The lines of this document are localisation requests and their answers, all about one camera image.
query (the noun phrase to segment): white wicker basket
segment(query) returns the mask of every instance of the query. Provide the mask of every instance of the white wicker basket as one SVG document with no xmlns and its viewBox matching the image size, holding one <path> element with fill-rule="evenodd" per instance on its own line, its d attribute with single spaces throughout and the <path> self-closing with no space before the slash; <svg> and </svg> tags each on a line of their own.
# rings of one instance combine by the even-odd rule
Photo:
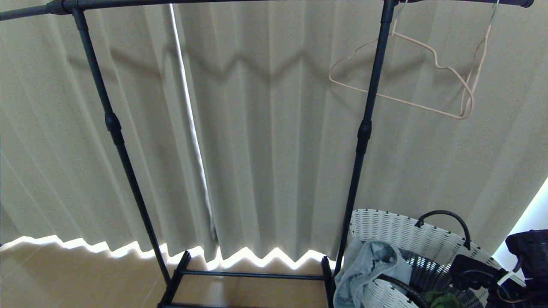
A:
<svg viewBox="0 0 548 308">
<path fill-rule="evenodd" d="M 427 269 L 428 277 L 416 277 L 415 280 L 421 283 L 428 280 L 429 290 L 447 292 L 451 288 L 449 286 L 448 270 L 457 254 L 469 256 L 497 269 L 500 268 L 500 265 L 489 254 L 473 242 L 470 242 L 470 248 L 468 249 L 463 245 L 465 239 L 457 234 L 429 224 L 418 227 L 415 226 L 417 222 L 416 219 L 389 212 L 356 209 L 352 213 L 350 231 L 353 237 L 363 242 L 378 239 L 389 242 L 399 249 L 409 251 L 413 254 L 413 260 L 406 258 L 403 251 L 402 255 L 414 267 L 420 266 Z M 370 286 L 368 296 L 379 297 L 379 299 L 369 298 L 368 300 L 370 303 L 378 301 L 378 305 L 370 305 L 369 307 L 417 307 L 414 303 L 410 303 L 405 295 L 394 290 L 391 284 L 376 281 L 376 284 Z M 466 307 L 484 306 L 487 303 L 488 291 L 486 289 L 472 291 L 473 294 L 469 293 L 470 296 L 468 296 L 471 299 L 467 299 L 468 302 L 463 302 L 463 304 Z"/>
</svg>

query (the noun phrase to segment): wire hanger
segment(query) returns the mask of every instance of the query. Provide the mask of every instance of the wire hanger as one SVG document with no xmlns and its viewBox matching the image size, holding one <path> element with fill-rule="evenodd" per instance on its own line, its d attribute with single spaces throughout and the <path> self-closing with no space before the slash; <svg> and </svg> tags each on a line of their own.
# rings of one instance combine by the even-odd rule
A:
<svg viewBox="0 0 548 308">
<path fill-rule="evenodd" d="M 409 101 L 405 101 L 405 100 L 402 100 L 402 99 L 398 99 L 398 98 L 393 98 L 391 96 L 387 96 L 387 95 L 383 95 L 383 94 L 378 94 L 377 93 L 377 96 L 380 96 L 382 98 L 386 98 L 386 99 L 390 99 L 390 100 L 393 100 L 393 101 L 397 101 L 397 102 L 402 102 L 404 104 L 408 104 L 408 105 L 411 105 L 411 106 L 415 106 L 415 107 L 418 107 L 418 108 L 421 108 L 421 109 L 424 109 L 424 110 L 429 110 L 429 111 L 433 111 L 435 113 L 439 113 L 440 115 L 444 115 L 444 116 L 447 116 L 447 117 L 451 117 L 451 118 L 454 118 L 454 119 L 466 119 L 468 117 L 470 117 L 470 115 L 472 114 L 473 110 L 474 110 L 474 104 L 475 104 L 475 100 L 474 100 L 474 91 L 476 90 L 476 86 L 477 86 L 477 83 L 478 83 L 478 80 L 479 80 L 479 77 L 480 77 L 480 72 L 481 72 L 481 69 L 482 69 L 482 66 L 483 66 L 483 62 L 485 60 L 485 55 L 487 53 L 487 40 L 488 40 L 488 37 L 489 37 L 489 33 L 491 32 L 491 25 L 493 24 L 493 18 L 495 17 L 495 13 L 496 13 L 496 8 L 498 7 L 499 5 L 499 2 L 500 0 L 497 0 L 497 2 L 495 3 L 494 5 L 494 10 L 493 10 L 493 14 L 491 15 L 491 20 L 489 22 L 489 27 L 487 27 L 487 32 L 485 34 L 485 37 L 479 42 L 477 48 L 476 48 L 476 51 L 474 52 L 474 57 L 473 57 L 473 61 L 472 61 L 472 67 L 470 68 L 470 72 L 468 73 L 468 75 L 466 76 L 466 80 L 464 80 L 460 75 L 459 73 L 457 73 L 457 71 L 450 67 L 450 66 L 440 66 L 439 63 L 438 63 L 438 55 L 436 53 L 436 51 L 426 45 L 425 43 L 421 43 L 415 39 L 412 39 L 410 37 L 407 37 L 403 34 L 400 34 L 398 32 L 396 32 L 396 26 L 397 26 L 397 23 L 398 23 L 398 17 L 399 17 L 399 14 L 401 13 L 401 11 L 403 10 L 403 8 L 405 7 L 405 5 L 407 4 L 409 0 L 406 0 L 405 3 L 403 4 L 402 8 L 399 9 L 398 13 L 396 13 L 396 17 L 394 19 L 394 23 L 393 23 L 393 28 L 392 28 L 392 33 L 390 34 L 391 36 L 397 36 L 397 37 L 401 37 L 407 41 L 410 41 L 412 43 L 415 43 L 421 47 L 424 47 L 426 49 L 428 49 L 433 55 L 434 55 L 434 64 L 436 65 L 436 67 L 439 69 L 439 70 L 448 70 L 450 72 L 452 72 L 457 78 L 458 80 L 460 81 L 460 83 L 463 84 L 463 94 L 462 94 L 462 97 L 461 97 L 461 100 L 460 100 L 460 113 L 458 115 L 454 115 L 454 114 L 451 114 L 451 113 L 448 113 L 448 112 L 444 112 L 444 111 L 441 111 L 441 110 L 437 110 L 437 109 L 433 109 L 433 108 L 430 108 L 430 107 L 426 107 L 426 106 L 423 106 L 423 105 L 419 105 L 419 104 L 416 104 L 416 103 L 413 103 L 413 102 L 409 102 Z M 342 85 L 344 87 L 347 87 L 347 88 L 350 88 L 350 89 L 353 89 L 353 90 L 357 90 L 357 91 L 360 91 L 360 92 L 365 92 L 367 93 L 368 91 L 367 90 L 364 90 L 364 89 L 359 89 L 359 88 L 355 88 L 355 87 L 352 87 L 351 85 L 347 85 L 347 84 L 344 84 L 342 82 L 339 82 L 339 81 L 336 81 L 332 78 L 332 73 L 333 73 L 333 69 L 339 64 L 341 63 L 342 61 L 344 61 L 345 59 L 348 59 L 348 60 L 351 60 L 352 58 L 354 58 L 354 56 L 356 56 L 356 53 L 358 52 L 358 50 L 362 49 L 363 47 L 371 44 L 371 43 L 374 43 L 376 42 L 378 39 L 374 39 L 372 41 L 369 41 L 361 46 L 359 46 L 358 48 L 356 48 L 354 50 L 354 52 L 352 53 L 352 56 L 348 57 L 348 56 L 345 56 L 345 57 L 342 57 L 341 59 L 339 59 L 339 61 L 335 62 L 335 64 L 331 67 L 331 69 L 329 70 L 329 80 L 331 80 L 332 82 L 336 83 L 336 84 L 339 84 L 339 85 Z M 477 56 L 477 53 L 480 49 L 480 46 L 481 44 L 483 43 L 483 53 L 482 53 L 482 57 L 481 57 L 481 60 L 479 61 L 479 65 L 478 65 L 478 69 L 477 69 L 477 73 L 476 73 L 476 77 L 474 78 L 474 82 L 473 82 L 473 85 L 472 85 L 472 88 L 470 88 L 468 86 L 468 82 L 470 81 L 470 78 L 472 76 L 472 72 L 473 72 L 473 69 L 474 69 L 474 66 L 476 64 L 476 56 Z M 468 101 L 466 103 L 464 103 L 464 98 L 466 96 L 466 93 L 468 93 Z"/>
</svg>

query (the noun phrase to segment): beige curtain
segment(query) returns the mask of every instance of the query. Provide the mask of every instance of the beige curtain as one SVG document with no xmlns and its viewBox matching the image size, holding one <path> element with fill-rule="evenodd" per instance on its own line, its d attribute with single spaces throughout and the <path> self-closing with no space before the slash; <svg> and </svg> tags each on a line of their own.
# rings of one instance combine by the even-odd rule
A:
<svg viewBox="0 0 548 308">
<path fill-rule="evenodd" d="M 2 4 L 2 9 L 36 2 Z M 198 146 L 167 6 L 86 12 L 130 157 L 170 254 L 280 247 L 334 257 L 365 95 L 329 82 L 378 34 L 382 1 L 175 5 Z M 452 210 L 492 252 L 548 175 L 548 4 L 500 5 L 474 115 L 378 99 L 356 207 Z M 399 31 L 465 75 L 490 4 L 408 4 Z M 2 234 L 150 249 L 70 16 L 0 24 Z M 366 88 L 374 47 L 337 69 Z M 456 111 L 458 82 L 391 38 L 380 93 Z M 196 156 L 203 160 L 210 208 Z M 450 219 L 429 222 L 461 232 Z M 213 223 L 216 229 L 212 232 Z"/>
</svg>

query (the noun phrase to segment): light blue towel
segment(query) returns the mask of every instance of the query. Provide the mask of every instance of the light blue towel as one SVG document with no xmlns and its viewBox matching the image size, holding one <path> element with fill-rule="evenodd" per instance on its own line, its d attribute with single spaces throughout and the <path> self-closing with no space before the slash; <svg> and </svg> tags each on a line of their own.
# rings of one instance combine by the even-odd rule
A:
<svg viewBox="0 0 548 308">
<path fill-rule="evenodd" d="M 335 308 L 360 308 L 368 283 L 380 274 L 409 283 L 412 268 L 397 247 L 382 241 L 362 243 L 353 239 L 346 248 L 344 266 L 335 276 Z"/>
</svg>

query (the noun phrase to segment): garment rack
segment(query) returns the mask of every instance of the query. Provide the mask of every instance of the garment rack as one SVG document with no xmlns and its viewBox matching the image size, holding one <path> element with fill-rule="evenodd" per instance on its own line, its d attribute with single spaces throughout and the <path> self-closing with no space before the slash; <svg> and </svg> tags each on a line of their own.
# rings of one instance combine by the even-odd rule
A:
<svg viewBox="0 0 548 308">
<path fill-rule="evenodd" d="M 107 130 L 112 136 L 112 140 L 116 145 L 120 160 L 124 167 L 125 174 L 128 178 L 129 185 L 131 187 L 133 196 L 137 203 L 137 208 L 141 215 L 142 221 L 145 225 L 146 232 L 149 240 L 152 244 L 156 260 L 160 266 L 162 276 L 165 280 L 166 290 L 158 303 L 158 308 L 186 308 L 186 307 L 208 307 L 202 305 L 191 304 L 177 304 L 173 303 L 173 297 L 177 292 L 179 284 L 184 275 L 206 275 L 206 276 L 230 276 L 230 277 L 254 277 L 254 278 L 277 278 L 277 279 L 293 279 L 293 280 L 316 280 L 323 281 L 326 289 L 326 300 L 329 308 L 333 308 L 333 295 L 335 292 L 335 283 L 333 277 L 340 271 L 343 260 L 344 251 L 346 248 L 346 242 L 348 238 L 348 232 L 350 228 L 350 219 L 354 208 L 354 202 L 356 200 L 356 193 L 358 190 L 359 177 L 362 170 L 363 159 L 366 154 L 367 144 L 372 132 L 372 115 L 373 107 L 375 105 L 375 98 L 380 81 L 380 74 L 383 67 L 384 55 L 386 52 L 386 44 L 390 32 L 390 24 L 392 23 L 392 17 L 394 13 L 394 7 L 399 2 L 405 2 L 406 0 L 384 0 L 383 12 L 381 13 L 379 38 L 375 51 L 375 59 L 373 62 L 373 69 L 371 73 L 371 79 L 369 82 L 369 93 L 366 100 L 366 108 L 363 115 L 363 119 L 358 129 L 358 142 L 356 145 L 356 159 L 354 161 L 354 168 L 352 171 L 352 178 L 350 182 L 348 200 L 346 203 L 345 214 L 342 221 L 342 230 L 340 235 L 339 249 L 335 261 L 334 272 L 331 272 L 329 266 L 329 259 L 324 256 L 321 261 L 322 275 L 289 275 L 289 274 L 269 274 L 269 273 L 247 273 L 247 272 L 230 272 L 230 271 L 196 271 L 188 270 L 187 266 L 190 262 L 190 253 L 184 252 L 177 268 L 173 272 L 173 276 L 170 277 L 167 266 L 162 258 L 158 239 L 154 232 L 154 227 L 150 220 L 148 211 L 143 200 L 141 190 L 135 172 L 133 170 L 132 163 L 128 156 L 128 151 L 124 144 L 124 137 L 122 135 L 122 126 L 112 109 L 109 96 L 107 94 L 105 83 L 102 78 L 101 71 L 99 69 L 99 63 L 95 56 L 93 49 L 92 39 L 89 35 L 88 24 L 85 20 L 85 10 L 91 9 L 103 9 L 103 8 L 119 8 L 119 7 L 134 7 L 141 5 L 154 5 L 154 4 L 178 4 L 178 3 L 208 3 L 208 2 L 249 2 L 250 0 L 53 0 L 47 4 L 39 5 L 35 7 L 28 7 L 16 10 L 10 10 L 6 12 L 0 12 L 0 21 L 18 19 L 29 16 L 37 16 L 44 14 L 54 15 L 72 15 L 74 17 L 76 27 L 80 32 L 83 48 L 88 59 L 88 64 L 91 69 L 93 80 L 99 94 L 102 107 L 105 111 L 105 124 Z M 423 0 L 407 0 L 408 3 L 419 2 Z M 461 0 L 468 2 L 488 2 L 496 3 L 496 0 Z M 499 0 L 500 4 L 518 5 L 522 7 L 529 7 L 534 0 Z"/>
</svg>

